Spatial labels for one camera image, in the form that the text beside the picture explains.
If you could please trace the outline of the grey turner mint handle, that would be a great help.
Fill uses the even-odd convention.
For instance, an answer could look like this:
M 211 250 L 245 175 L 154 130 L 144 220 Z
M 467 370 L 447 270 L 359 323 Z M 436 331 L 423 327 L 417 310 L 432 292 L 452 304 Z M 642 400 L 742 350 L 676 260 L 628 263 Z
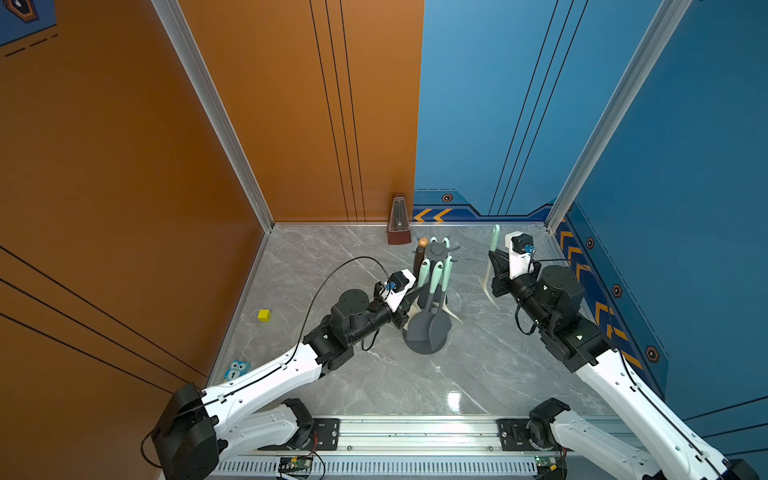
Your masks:
M 441 350 L 452 328 L 450 317 L 440 306 L 434 306 L 434 295 L 443 279 L 444 265 L 438 261 L 433 269 L 425 308 L 409 324 L 407 341 L 417 353 L 431 355 Z

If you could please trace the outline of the grey kitchen utensil rack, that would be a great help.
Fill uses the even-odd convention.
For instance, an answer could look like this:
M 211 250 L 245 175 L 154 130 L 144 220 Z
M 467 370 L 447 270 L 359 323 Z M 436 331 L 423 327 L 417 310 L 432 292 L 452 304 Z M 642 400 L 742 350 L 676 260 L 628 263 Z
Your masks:
M 429 278 L 429 281 L 428 281 L 428 290 L 429 290 L 431 275 L 432 275 L 433 269 L 435 268 L 436 263 L 438 261 L 442 261 L 443 265 L 444 265 L 444 262 L 445 262 L 447 256 L 448 255 L 452 256 L 452 252 L 456 250 L 456 247 L 453 247 L 451 245 L 451 241 L 450 241 L 450 239 L 448 237 L 445 237 L 442 240 L 437 239 L 436 237 L 431 237 L 428 240 L 429 240 L 429 245 L 426 247 L 424 259 L 427 258 L 431 262 L 431 272 L 430 272 L 430 278 Z M 440 283 L 440 285 L 437 287 L 437 291 L 435 292 L 435 295 L 434 295 L 434 306 L 435 307 L 440 306 L 441 297 L 442 297 L 442 291 L 441 291 L 441 283 Z M 406 346 L 409 349 L 411 349 L 412 351 L 416 352 L 415 349 L 412 346 L 410 346 L 409 342 L 407 341 L 407 336 L 408 336 L 408 330 L 409 330 L 410 322 L 411 322 L 411 320 L 409 320 L 409 322 L 407 324 L 407 327 L 403 329 L 402 336 L 403 336 L 403 340 L 404 340 Z

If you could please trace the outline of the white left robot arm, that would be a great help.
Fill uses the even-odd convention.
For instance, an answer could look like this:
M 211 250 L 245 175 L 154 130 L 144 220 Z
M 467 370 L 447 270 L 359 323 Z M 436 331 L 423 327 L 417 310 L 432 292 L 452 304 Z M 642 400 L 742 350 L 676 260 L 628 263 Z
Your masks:
M 285 354 L 235 380 L 174 392 L 149 433 L 168 479 L 204 479 L 231 457 L 267 446 L 303 447 L 313 423 L 288 393 L 339 369 L 388 323 L 403 326 L 419 289 L 370 299 L 344 292 L 318 326 Z

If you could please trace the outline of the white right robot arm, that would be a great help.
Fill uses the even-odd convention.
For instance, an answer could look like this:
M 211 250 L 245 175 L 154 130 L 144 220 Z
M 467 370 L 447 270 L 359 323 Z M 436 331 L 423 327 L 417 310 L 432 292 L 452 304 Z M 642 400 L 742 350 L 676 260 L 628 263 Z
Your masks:
M 530 411 L 527 430 L 540 451 L 577 453 L 616 479 L 755 479 L 697 435 L 631 368 L 598 325 L 580 313 L 583 286 L 567 267 L 541 268 L 527 252 L 488 254 L 492 292 L 511 295 L 552 356 L 614 410 L 641 442 L 634 448 L 551 398 Z

